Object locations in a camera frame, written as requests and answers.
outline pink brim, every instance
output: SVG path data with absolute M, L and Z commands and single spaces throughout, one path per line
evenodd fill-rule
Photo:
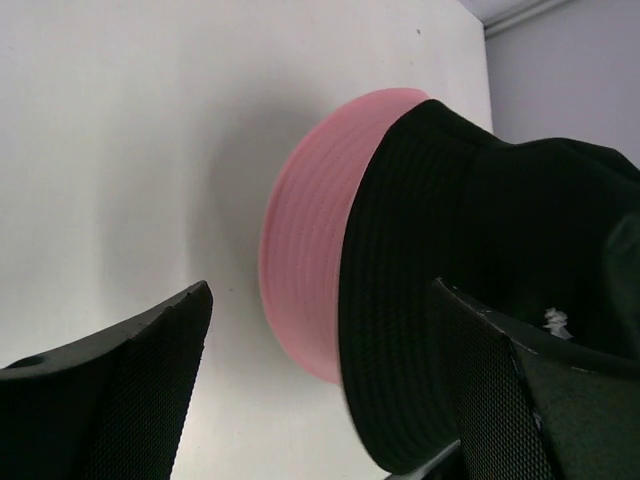
M 387 130 L 428 98 L 393 88 L 343 105 L 304 137 L 271 194 L 259 260 L 266 317 L 285 352 L 328 382 L 340 383 L 338 276 L 351 205 Z

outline black fabric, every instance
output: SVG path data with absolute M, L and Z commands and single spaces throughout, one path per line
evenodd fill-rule
M 471 479 L 638 478 L 640 362 L 546 335 L 441 280 L 428 313 Z
M 540 329 L 561 310 L 572 342 L 633 357 L 602 247 L 639 208 L 640 174 L 615 150 L 510 145 L 435 100 L 400 118 L 360 184 L 340 267 L 343 386 L 376 463 L 406 474 L 458 438 L 426 314 L 436 277 Z
M 211 309 L 201 282 L 0 370 L 0 478 L 168 480 Z

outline small hole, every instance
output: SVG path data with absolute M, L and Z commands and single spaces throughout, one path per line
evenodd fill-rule
M 34 365 L 40 365 L 41 363 L 44 363 L 44 358 L 40 355 L 33 355 L 32 357 L 23 358 L 22 360 L 13 362 L 7 368 L 33 367 Z

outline wall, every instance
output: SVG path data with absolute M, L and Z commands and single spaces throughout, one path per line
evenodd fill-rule
M 487 42 L 495 133 L 614 147 L 640 165 L 640 2 L 578 0 Z

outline white logo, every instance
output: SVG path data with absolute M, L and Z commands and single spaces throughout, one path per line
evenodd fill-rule
M 563 340 L 573 338 L 573 335 L 564 328 L 567 326 L 567 315 L 564 312 L 560 312 L 555 308 L 550 308 L 547 310 L 547 313 L 544 314 L 544 318 L 547 319 L 547 324 L 544 328 L 548 328 L 551 335 L 560 337 Z

